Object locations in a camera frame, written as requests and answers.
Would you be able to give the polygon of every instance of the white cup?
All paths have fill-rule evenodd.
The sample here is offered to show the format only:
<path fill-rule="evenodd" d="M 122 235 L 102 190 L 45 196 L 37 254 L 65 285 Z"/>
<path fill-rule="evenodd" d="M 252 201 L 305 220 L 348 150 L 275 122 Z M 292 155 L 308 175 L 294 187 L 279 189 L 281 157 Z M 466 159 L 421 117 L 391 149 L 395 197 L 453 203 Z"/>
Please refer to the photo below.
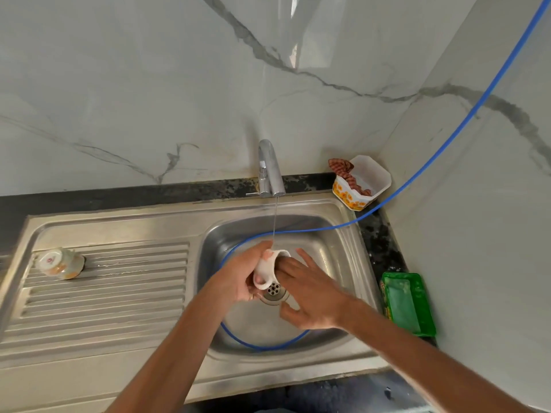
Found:
<path fill-rule="evenodd" d="M 272 284 L 279 284 L 276 278 L 276 259 L 279 256 L 291 256 L 286 250 L 265 250 L 256 264 L 252 282 L 258 290 L 266 290 Z"/>

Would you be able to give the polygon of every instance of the forearm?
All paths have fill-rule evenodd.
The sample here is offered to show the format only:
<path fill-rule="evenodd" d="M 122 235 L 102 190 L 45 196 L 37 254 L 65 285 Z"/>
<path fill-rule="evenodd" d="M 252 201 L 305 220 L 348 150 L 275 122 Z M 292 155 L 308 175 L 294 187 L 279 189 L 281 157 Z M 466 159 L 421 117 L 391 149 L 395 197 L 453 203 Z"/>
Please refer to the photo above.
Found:
<path fill-rule="evenodd" d="M 223 287 L 209 281 L 106 413 L 170 412 L 181 407 L 230 306 Z"/>
<path fill-rule="evenodd" d="M 351 301 L 342 329 L 372 347 L 410 384 L 445 413 L 529 413 L 526 406 L 427 342 L 399 328 L 366 303 Z"/>

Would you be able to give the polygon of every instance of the blue hose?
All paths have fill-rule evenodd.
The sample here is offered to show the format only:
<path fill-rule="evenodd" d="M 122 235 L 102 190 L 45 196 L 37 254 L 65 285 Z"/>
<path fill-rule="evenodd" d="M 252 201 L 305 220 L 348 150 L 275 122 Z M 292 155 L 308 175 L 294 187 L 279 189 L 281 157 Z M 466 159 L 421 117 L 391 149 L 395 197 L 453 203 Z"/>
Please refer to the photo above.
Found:
<path fill-rule="evenodd" d="M 407 180 L 403 185 L 402 187 L 398 188 L 394 193 L 392 193 L 391 195 L 389 195 L 385 200 L 383 200 L 381 203 L 377 204 L 375 207 L 373 207 L 371 210 L 369 210 L 366 214 L 362 215 L 361 217 L 358 217 L 357 219 L 355 220 L 352 220 L 352 221 L 349 221 L 349 222 L 346 222 L 346 223 L 342 223 L 341 225 L 336 225 L 336 226 L 327 226 L 327 227 L 318 227 L 316 229 L 303 229 L 303 230 L 286 230 L 286 231 L 277 231 L 275 232 L 276 235 L 280 234 L 280 233 L 303 233 L 303 232 L 318 232 L 318 231 L 322 231 L 322 230 L 333 230 L 333 229 L 339 229 L 341 227 L 345 227 L 345 226 L 349 226 L 351 225 L 352 223 L 357 223 L 359 222 L 360 220 L 362 219 L 365 219 L 366 217 L 372 215 L 374 212 L 376 212 L 378 209 L 380 209 L 381 207 L 383 207 L 385 204 L 387 204 L 390 200 L 392 200 L 394 197 L 396 197 L 398 194 L 400 194 L 403 190 L 405 190 L 406 188 L 408 188 L 410 186 L 411 183 L 413 183 L 422 173 L 424 173 L 426 171 L 426 169 L 428 167 L 430 167 L 432 165 L 432 163 L 442 154 L 442 152 L 444 152 L 446 150 L 446 148 L 448 146 L 450 146 L 451 142 L 454 141 L 455 138 L 457 138 L 458 134 L 465 128 L 465 126 L 471 121 L 471 119 L 474 117 L 474 115 L 478 112 L 478 110 L 480 109 L 480 107 L 482 107 L 482 105 L 486 102 L 486 100 L 488 99 L 488 97 L 490 96 L 490 94 L 492 93 L 492 91 L 494 90 L 495 86 L 498 84 L 498 82 L 501 80 L 501 78 L 503 78 L 503 76 L 505 75 L 505 73 L 507 72 L 507 70 L 511 67 L 511 64 L 513 63 L 513 61 L 516 59 L 516 57 L 518 56 L 519 52 L 521 51 L 521 49 L 524 47 L 524 45 L 526 44 L 526 42 L 528 41 L 528 38 L 530 37 L 530 35 L 532 34 L 532 32 L 534 31 L 534 28 L 536 27 L 536 25 L 539 23 L 539 21 L 541 20 L 543 14 L 546 12 L 547 10 L 547 7 L 549 6 L 549 3 L 551 3 L 551 0 L 543 0 L 542 3 L 540 4 L 540 6 L 538 7 L 538 9 L 536 10 L 534 16 L 532 17 L 532 20 L 530 20 L 530 23 L 528 24 L 528 26 L 526 27 L 526 30 L 524 30 L 524 33 L 522 34 L 522 36 L 520 37 L 519 41 L 517 42 L 517 44 L 515 45 L 515 47 L 513 48 L 513 50 L 511 51 L 511 53 L 509 54 L 509 56 L 507 57 L 507 59 L 505 60 L 505 62 L 503 63 L 503 65 L 501 66 L 500 70 L 498 71 L 498 73 L 495 75 L 494 79 L 492 79 L 492 82 L 490 83 L 490 85 L 488 86 L 488 88 L 486 88 L 486 90 L 484 91 L 484 94 L 478 99 L 478 101 L 476 102 L 476 104 L 473 106 L 473 108 L 471 109 L 471 111 L 469 111 L 469 113 L 465 116 L 465 119 L 463 119 L 463 121 L 458 125 L 458 127 L 453 131 L 453 133 L 450 135 L 450 137 L 443 143 L 442 146 L 440 146 L 438 148 L 438 150 L 436 152 L 434 152 L 434 154 L 430 157 L 430 159 L 425 163 L 425 165 L 423 165 L 421 168 L 419 168 L 419 170 L 414 173 L 411 178 L 409 180 Z M 220 263 L 220 267 L 221 268 L 224 263 L 227 261 L 227 259 L 233 254 L 233 252 L 239 248 L 239 246 L 243 245 L 244 243 L 247 243 L 249 241 L 252 241 L 254 239 L 257 239 L 257 238 L 260 238 L 260 237 L 263 237 L 263 236 L 267 236 L 267 235 L 271 235 L 272 232 L 266 232 L 266 233 L 260 233 L 259 235 L 254 235 L 254 236 L 251 236 L 247 239 L 245 239 L 244 241 L 241 241 L 239 242 L 236 246 L 234 246 L 227 254 L 226 256 L 224 256 L 224 259 L 222 259 L 222 262 Z M 280 345 L 275 345 L 275 346 L 258 346 L 258 345 L 252 345 L 252 344 L 249 344 L 247 342 L 244 342 L 243 340 L 239 339 L 237 336 L 235 336 L 233 333 L 231 333 L 231 331 L 228 329 L 228 327 L 224 324 L 224 322 L 222 322 L 220 324 L 222 326 L 222 329 L 224 329 L 224 331 L 233 339 L 233 340 L 236 340 L 237 342 L 239 342 L 241 345 L 243 346 L 246 346 L 248 348 L 251 348 L 251 349 L 254 349 L 256 351 L 277 351 L 277 350 L 280 350 L 280 349 L 285 349 L 286 347 L 288 347 L 289 345 L 292 345 L 293 343 L 297 342 L 299 339 L 301 339 L 304 335 L 306 335 L 309 330 L 306 330 L 302 333 L 300 333 L 297 337 L 287 341 L 287 342 L 284 342 Z"/>

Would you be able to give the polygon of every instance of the green plastic tray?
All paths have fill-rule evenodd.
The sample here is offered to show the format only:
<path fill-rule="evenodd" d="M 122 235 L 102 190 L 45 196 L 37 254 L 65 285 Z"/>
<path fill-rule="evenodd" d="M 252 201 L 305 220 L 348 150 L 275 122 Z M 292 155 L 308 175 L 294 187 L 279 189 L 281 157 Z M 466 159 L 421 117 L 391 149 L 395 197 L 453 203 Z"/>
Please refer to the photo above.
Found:
<path fill-rule="evenodd" d="M 385 272 L 380 287 L 385 314 L 417 336 L 436 336 L 423 279 L 412 272 Z"/>

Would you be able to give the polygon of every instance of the faucet spout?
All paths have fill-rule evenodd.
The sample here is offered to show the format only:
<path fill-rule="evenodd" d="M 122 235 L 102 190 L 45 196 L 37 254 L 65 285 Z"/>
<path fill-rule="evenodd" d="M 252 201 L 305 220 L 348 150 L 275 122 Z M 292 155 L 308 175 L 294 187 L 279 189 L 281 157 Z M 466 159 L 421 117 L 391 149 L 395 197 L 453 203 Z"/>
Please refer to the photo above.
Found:
<path fill-rule="evenodd" d="M 268 139 L 258 144 L 258 187 L 260 197 L 279 197 L 285 195 L 283 178 L 279 171 L 276 151 Z"/>

